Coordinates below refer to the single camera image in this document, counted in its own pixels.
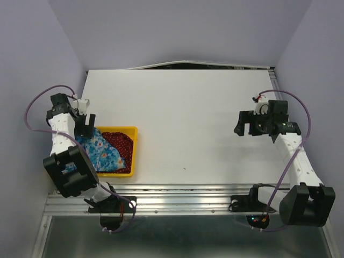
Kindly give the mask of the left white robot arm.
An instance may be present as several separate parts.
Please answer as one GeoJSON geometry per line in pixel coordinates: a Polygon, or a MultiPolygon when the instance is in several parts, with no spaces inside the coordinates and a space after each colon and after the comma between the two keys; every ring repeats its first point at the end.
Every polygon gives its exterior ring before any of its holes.
{"type": "Polygon", "coordinates": [[[52,131],[52,150],[43,165],[60,194],[83,196],[98,212],[115,211],[119,198],[113,187],[100,183],[85,147],[77,138],[90,140],[95,135],[95,114],[87,115],[89,101],[58,93],[51,96],[52,108],[46,121],[52,131]]]}

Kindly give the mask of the blue floral skirt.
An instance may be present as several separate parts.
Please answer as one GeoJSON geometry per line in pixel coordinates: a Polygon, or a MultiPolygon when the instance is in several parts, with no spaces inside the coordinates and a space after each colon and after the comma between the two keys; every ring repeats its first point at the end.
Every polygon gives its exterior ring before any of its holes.
{"type": "Polygon", "coordinates": [[[125,167],[117,149],[103,138],[98,128],[94,128],[91,138],[77,136],[76,141],[87,152],[96,172],[125,167]]]}

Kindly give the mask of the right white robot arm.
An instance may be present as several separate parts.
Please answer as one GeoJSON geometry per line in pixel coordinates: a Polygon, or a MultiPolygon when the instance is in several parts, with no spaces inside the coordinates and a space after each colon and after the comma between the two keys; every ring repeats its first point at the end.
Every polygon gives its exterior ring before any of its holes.
{"type": "Polygon", "coordinates": [[[234,133],[243,136],[245,125],[249,135],[271,137],[286,167],[289,190],[264,183],[254,184],[247,195],[232,196],[228,209],[232,212],[259,212],[248,220],[251,227],[265,230],[269,213],[278,212],[285,225],[322,227],[326,224],[335,201],[335,191],[323,184],[304,150],[304,138],[297,123],[289,121],[286,101],[256,102],[252,111],[240,111],[234,133]]]}

